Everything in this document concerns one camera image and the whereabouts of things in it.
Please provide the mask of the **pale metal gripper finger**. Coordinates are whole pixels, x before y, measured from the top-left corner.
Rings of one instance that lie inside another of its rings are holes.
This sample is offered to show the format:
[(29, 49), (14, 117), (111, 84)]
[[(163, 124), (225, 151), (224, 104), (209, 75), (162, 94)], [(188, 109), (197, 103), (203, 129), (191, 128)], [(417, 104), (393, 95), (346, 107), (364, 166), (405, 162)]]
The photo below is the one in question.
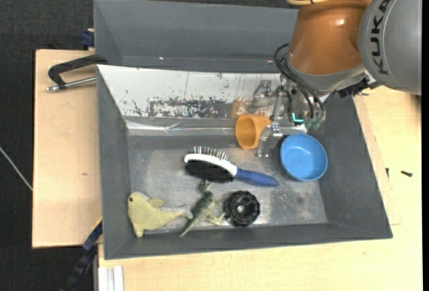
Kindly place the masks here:
[(273, 101), (270, 80), (262, 80), (253, 93), (253, 106), (268, 106)]
[(259, 136), (256, 156), (259, 158), (269, 157), (283, 137), (284, 134), (279, 125), (267, 125)]

